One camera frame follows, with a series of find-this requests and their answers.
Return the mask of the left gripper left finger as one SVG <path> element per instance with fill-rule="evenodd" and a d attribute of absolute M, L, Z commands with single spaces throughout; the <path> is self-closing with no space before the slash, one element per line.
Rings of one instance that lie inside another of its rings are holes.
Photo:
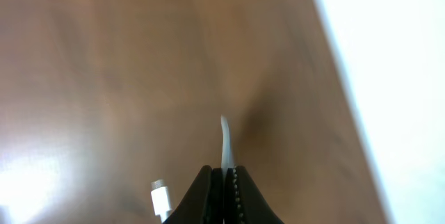
<path fill-rule="evenodd" d="M 205 165 L 163 224 L 222 224 L 223 172 Z"/>

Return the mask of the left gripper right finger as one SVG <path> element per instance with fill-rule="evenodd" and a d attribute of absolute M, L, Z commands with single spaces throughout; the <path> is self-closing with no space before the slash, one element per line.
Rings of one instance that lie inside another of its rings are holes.
<path fill-rule="evenodd" d="M 227 170 L 224 224 L 283 224 L 269 207 L 244 166 Z"/>

